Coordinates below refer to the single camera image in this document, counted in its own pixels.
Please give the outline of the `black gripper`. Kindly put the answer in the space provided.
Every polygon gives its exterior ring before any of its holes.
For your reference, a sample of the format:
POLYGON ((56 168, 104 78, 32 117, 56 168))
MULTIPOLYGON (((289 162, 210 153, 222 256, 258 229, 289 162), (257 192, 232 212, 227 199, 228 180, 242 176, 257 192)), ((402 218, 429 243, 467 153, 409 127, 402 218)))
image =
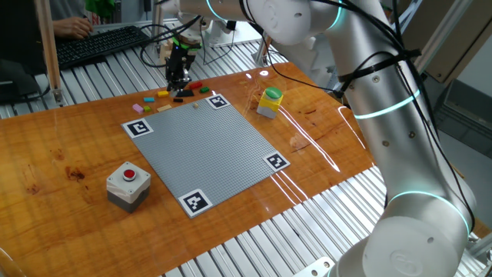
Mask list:
POLYGON ((179 45, 171 47, 171 54, 166 58, 165 77, 168 81, 166 88, 169 95, 191 96, 187 85, 191 81, 189 70, 195 60, 196 53, 179 45))

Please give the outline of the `person's bare hand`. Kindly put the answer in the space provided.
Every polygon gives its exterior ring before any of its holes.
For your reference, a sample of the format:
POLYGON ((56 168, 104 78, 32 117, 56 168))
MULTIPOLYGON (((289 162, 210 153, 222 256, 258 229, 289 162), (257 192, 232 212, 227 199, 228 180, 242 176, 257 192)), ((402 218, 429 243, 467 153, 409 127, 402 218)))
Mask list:
POLYGON ((94 31, 86 18, 71 17, 53 21, 54 33, 60 38, 83 39, 94 31))

